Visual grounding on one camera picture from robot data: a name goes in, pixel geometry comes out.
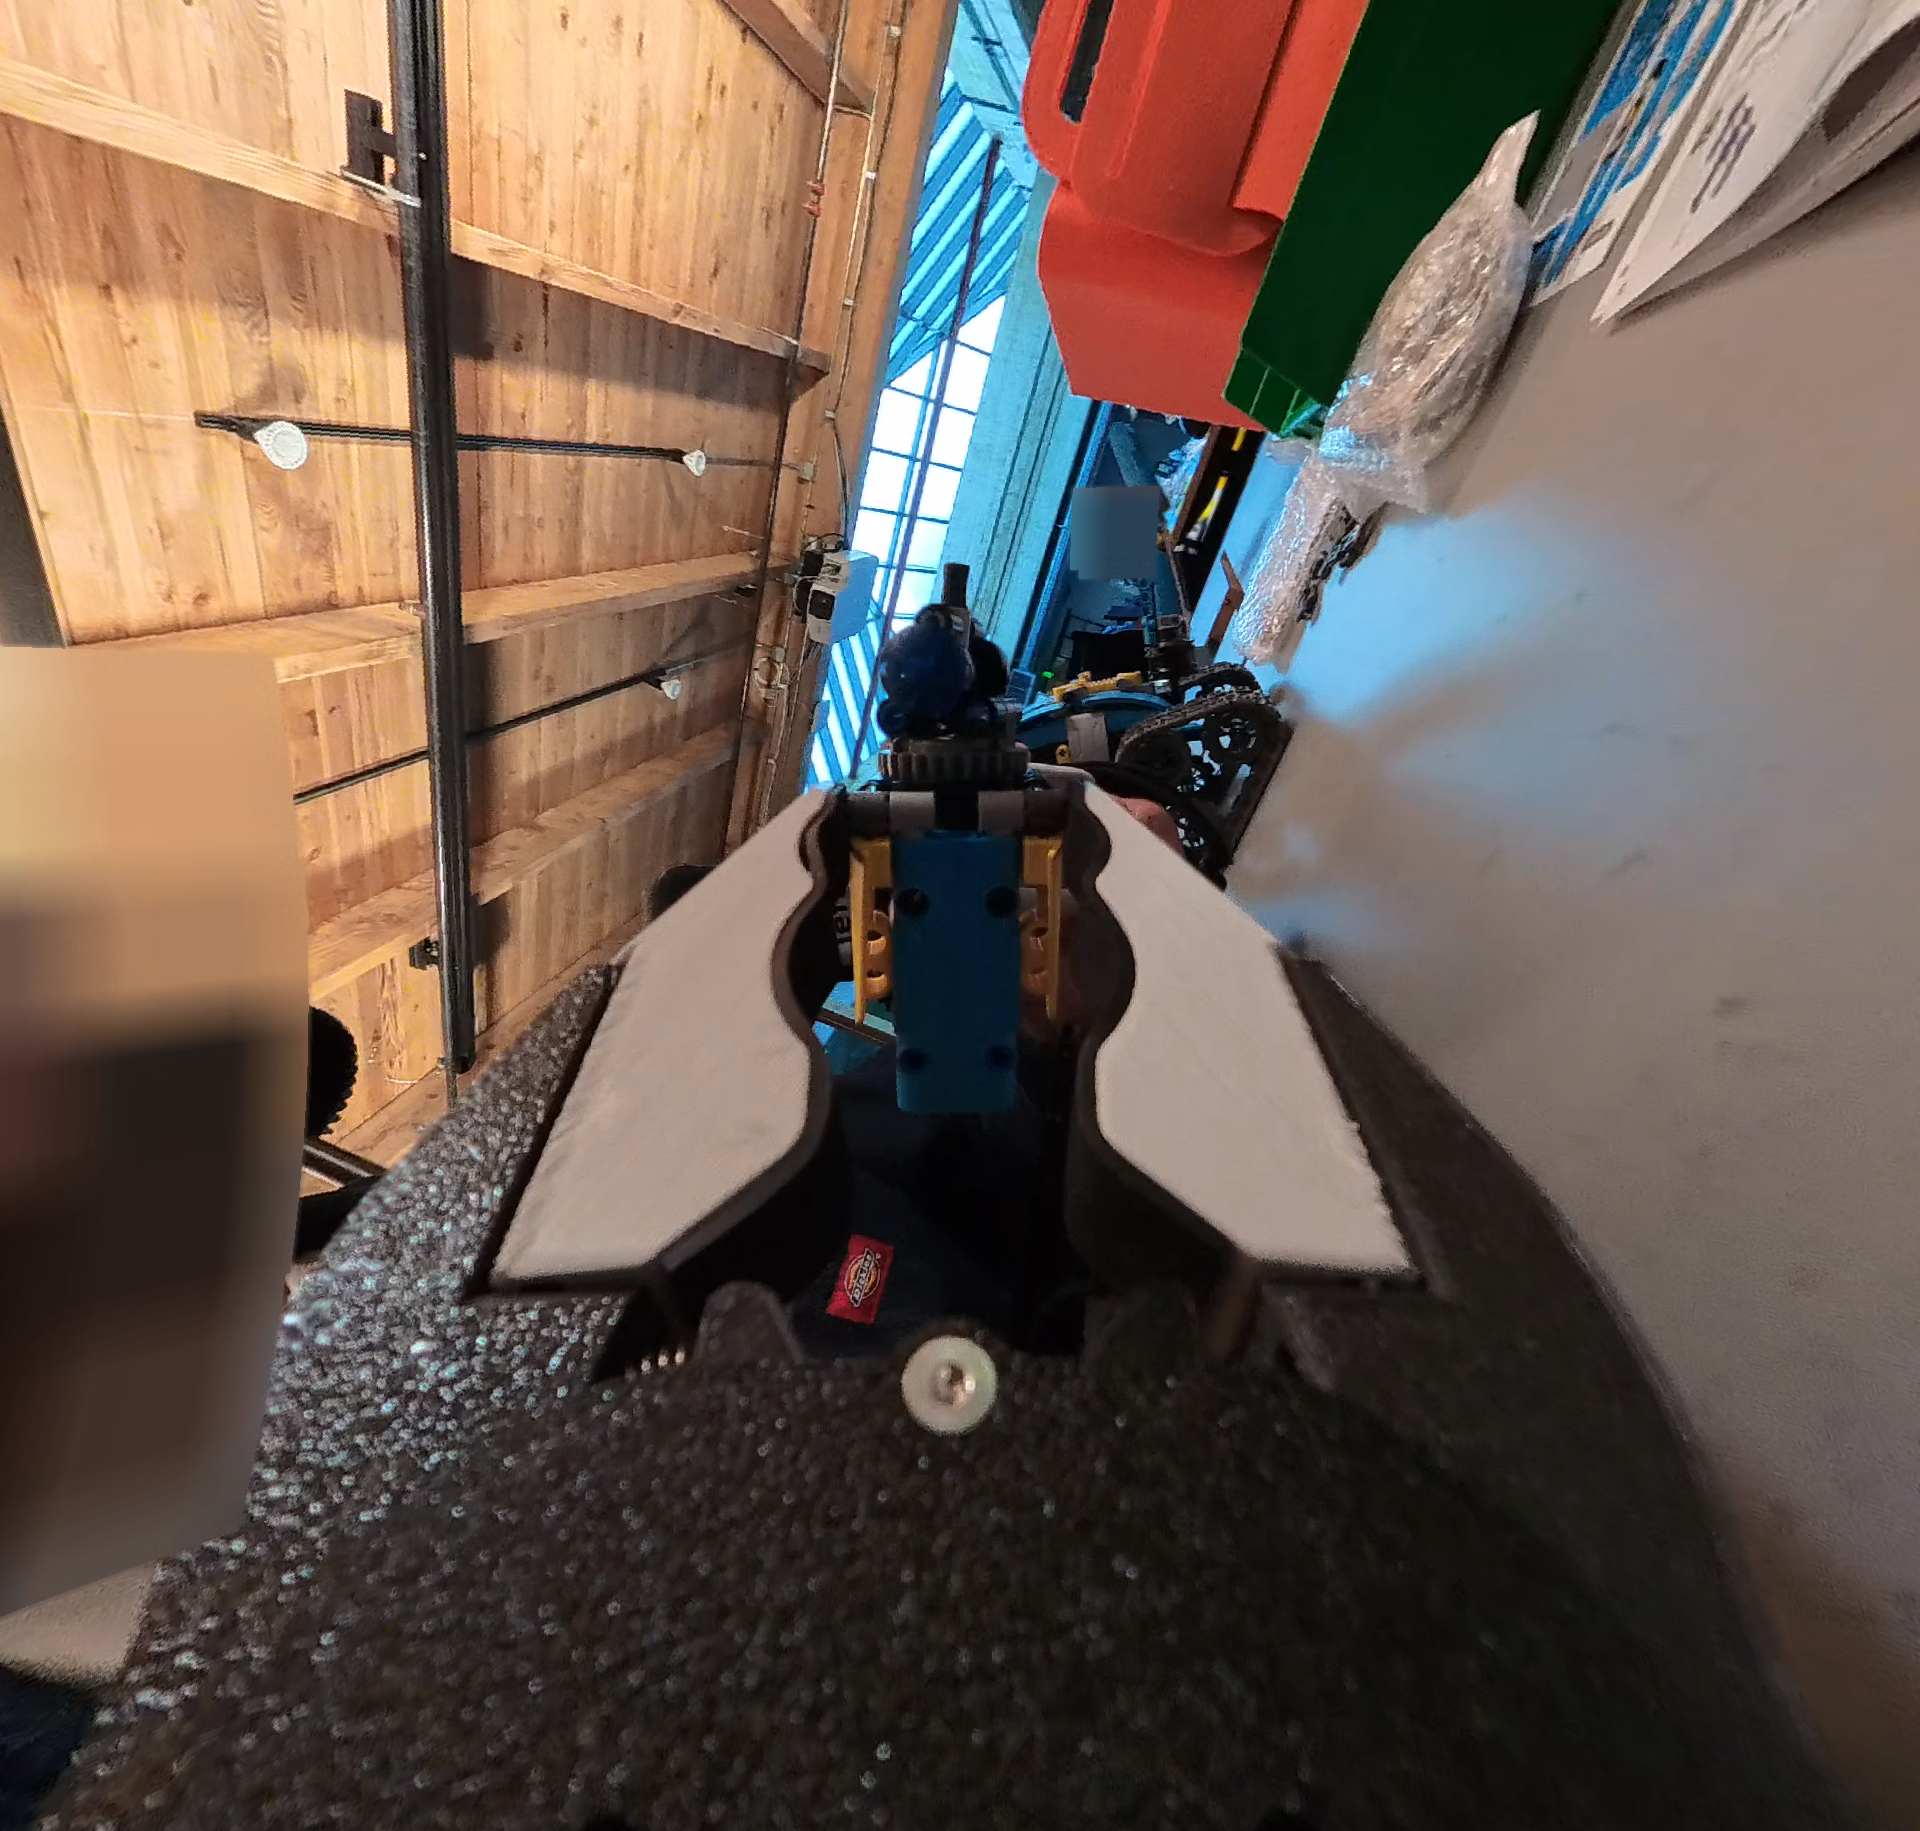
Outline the person's white shirt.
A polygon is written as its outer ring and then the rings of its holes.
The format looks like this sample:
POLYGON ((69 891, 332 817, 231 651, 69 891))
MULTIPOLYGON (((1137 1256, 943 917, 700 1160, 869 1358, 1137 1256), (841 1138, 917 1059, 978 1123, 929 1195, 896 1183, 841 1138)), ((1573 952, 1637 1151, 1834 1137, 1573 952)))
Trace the person's white shirt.
POLYGON ((84 1583, 3 1620, 3 1668, 43 1681, 102 1691, 132 1658, 154 1563, 84 1583))

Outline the tracked toy brick vehicle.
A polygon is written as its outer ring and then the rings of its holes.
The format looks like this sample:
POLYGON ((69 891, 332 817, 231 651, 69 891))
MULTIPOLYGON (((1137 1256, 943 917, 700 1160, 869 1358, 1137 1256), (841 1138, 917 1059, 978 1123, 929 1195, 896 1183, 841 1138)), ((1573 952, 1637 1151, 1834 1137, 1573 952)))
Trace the tracked toy brick vehicle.
POLYGON ((1292 740, 1281 706, 1191 644, 1180 616, 1078 629, 1067 655, 1021 716, 1035 763, 1161 814, 1187 862, 1227 885, 1292 740))

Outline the open instruction booklet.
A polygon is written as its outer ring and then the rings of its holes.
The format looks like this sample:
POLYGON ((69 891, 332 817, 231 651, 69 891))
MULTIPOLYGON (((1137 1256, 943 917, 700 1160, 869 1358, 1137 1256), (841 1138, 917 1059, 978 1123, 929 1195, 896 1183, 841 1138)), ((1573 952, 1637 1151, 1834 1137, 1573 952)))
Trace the open instruction booklet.
POLYGON ((1701 282, 1919 137, 1919 0, 1756 0, 1593 319, 1701 282))

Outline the person's dark denim jacket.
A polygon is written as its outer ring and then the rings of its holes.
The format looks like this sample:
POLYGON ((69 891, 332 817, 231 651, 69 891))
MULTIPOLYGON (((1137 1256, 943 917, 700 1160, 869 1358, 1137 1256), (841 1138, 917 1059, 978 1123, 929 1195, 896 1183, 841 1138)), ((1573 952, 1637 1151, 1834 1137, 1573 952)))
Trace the person's dark denim jacket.
POLYGON ((429 1142, 321 1252, 324 1299, 369 1291, 346 1350, 300 1354, 274 1396, 260 1489, 292 1489, 268 1534, 327 1535, 386 1489, 464 1462, 493 1424, 524 1432, 645 1359, 692 1354, 714 1295, 772 1291, 793 1359, 874 1358, 960 1320, 1044 1350, 1077 1350, 1085 1269, 1065 1240, 1065 1146, 1023 1105, 999 1115, 916 1117, 896 1106, 890 1064, 834 1086, 828 1137, 763 1210, 672 1279, 681 1313, 643 1291, 462 1299, 454 1272, 426 1272, 429 1195, 448 1213, 457 1144, 429 1142))

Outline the blue black toy brick assembly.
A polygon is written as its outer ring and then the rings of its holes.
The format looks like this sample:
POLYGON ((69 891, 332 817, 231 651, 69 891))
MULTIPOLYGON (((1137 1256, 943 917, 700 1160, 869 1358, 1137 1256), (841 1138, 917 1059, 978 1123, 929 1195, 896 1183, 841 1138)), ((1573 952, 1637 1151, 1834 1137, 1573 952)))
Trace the blue black toy brick assembly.
POLYGON ((971 568, 947 565, 942 592, 876 659, 876 788, 856 825, 869 836, 1029 839, 1061 825, 1021 743, 1006 655, 978 629, 971 568))

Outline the clear bag with black links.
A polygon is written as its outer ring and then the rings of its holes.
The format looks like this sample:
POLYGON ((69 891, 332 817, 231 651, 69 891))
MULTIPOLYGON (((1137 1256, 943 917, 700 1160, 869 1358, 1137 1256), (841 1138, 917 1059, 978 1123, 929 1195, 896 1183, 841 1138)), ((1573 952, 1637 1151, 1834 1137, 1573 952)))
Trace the clear bag with black links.
POLYGON ((1286 672, 1321 618, 1330 583, 1351 570, 1378 534, 1385 505, 1319 444, 1294 453, 1292 481, 1264 531, 1233 639, 1251 668, 1286 672))

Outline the green plastic bin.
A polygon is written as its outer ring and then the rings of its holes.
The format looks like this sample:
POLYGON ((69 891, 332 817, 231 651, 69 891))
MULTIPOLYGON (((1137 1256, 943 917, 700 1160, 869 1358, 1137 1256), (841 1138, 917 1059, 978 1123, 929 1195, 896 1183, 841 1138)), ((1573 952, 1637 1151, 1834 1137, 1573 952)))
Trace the green plastic bin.
POLYGON ((1248 315, 1229 402, 1279 431, 1334 404, 1381 298, 1479 174, 1536 121, 1524 179, 1569 116, 1620 0, 1369 0, 1248 315))

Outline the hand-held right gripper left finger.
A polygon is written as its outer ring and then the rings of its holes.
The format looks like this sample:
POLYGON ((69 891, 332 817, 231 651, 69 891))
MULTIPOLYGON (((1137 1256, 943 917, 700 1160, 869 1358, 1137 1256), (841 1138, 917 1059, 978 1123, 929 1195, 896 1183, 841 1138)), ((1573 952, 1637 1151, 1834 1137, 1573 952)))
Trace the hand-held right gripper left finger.
POLYGON ((841 1246, 820 1166, 832 1073, 841 793, 808 792, 628 949, 486 1268, 497 1293, 796 1301, 841 1246))

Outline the black ceiling pipe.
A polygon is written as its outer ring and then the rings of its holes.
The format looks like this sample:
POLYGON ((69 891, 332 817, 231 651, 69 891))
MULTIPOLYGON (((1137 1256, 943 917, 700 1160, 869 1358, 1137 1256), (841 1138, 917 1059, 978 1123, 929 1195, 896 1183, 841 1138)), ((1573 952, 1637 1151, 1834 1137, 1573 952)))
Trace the black ceiling pipe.
POLYGON ((389 0, 394 186, 420 565, 444 1096, 476 1061, 468 642, 450 329, 450 139, 442 0, 389 0))

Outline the blue yellow toy brick body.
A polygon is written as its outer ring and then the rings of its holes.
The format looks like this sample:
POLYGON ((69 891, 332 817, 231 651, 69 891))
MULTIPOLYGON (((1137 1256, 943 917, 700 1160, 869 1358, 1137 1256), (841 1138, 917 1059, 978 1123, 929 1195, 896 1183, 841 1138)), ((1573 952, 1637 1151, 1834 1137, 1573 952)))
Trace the blue yellow toy brick body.
POLYGON ((856 1019, 892 1015, 900 1112, 1004 1113, 1021 1096, 1021 1029, 1063 994, 1065 836, 853 836, 856 1019))

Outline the white ceiling device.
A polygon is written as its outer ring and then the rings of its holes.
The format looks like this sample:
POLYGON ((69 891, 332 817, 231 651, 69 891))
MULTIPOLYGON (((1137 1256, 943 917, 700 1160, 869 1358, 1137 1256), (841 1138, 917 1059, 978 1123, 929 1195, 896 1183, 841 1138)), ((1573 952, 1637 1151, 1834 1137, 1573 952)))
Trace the white ceiling device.
POLYGON ((841 537, 804 540, 793 607, 814 646, 857 639, 874 621, 880 560, 841 537))

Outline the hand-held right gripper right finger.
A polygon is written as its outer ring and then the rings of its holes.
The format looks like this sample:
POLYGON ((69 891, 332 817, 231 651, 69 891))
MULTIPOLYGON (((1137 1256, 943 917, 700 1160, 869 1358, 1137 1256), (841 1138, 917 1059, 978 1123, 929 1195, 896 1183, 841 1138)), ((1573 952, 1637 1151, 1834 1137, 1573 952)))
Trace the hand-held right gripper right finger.
POLYGON ((1096 1284, 1174 1284, 1209 1330, 1248 1330, 1271 1284, 1414 1291, 1417 1255, 1281 947, 1114 793, 1077 793, 1063 1197, 1096 1284))

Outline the blue sticker sheet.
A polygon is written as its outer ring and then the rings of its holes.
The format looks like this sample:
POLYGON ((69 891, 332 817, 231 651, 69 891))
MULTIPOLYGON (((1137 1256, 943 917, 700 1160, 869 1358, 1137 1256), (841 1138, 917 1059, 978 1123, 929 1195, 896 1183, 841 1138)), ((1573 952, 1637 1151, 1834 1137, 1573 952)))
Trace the blue sticker sheet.
POLYGON ((1535 303, 1593 275, 1634 218, 1693 97, 1752 0, 1639 0, 1548 190, 1535 303))

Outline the orange felt bag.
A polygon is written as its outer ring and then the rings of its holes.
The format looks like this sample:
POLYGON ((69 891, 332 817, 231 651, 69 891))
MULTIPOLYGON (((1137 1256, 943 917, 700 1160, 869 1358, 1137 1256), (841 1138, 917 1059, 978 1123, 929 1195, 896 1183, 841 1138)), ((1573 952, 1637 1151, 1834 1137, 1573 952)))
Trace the orange felt bag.
POLYGON ((1244 330, 1371 0, 1044 0, 1023 130, 1077 394, 1219 427, 1244 330))

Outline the large clear plastic bag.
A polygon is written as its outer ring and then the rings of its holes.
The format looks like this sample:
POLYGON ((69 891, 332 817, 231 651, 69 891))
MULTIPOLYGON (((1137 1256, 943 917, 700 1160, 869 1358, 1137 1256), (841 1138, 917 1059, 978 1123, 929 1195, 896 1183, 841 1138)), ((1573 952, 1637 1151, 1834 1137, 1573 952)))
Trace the large clear plastic bag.
POLYGON ((1503 132, 1412 249, 1330 408, 1311 467, 1357 521, 1426 512, 1431 467, 1485 399, 1533 272, 1521 179, 1540 124, 1503 132))

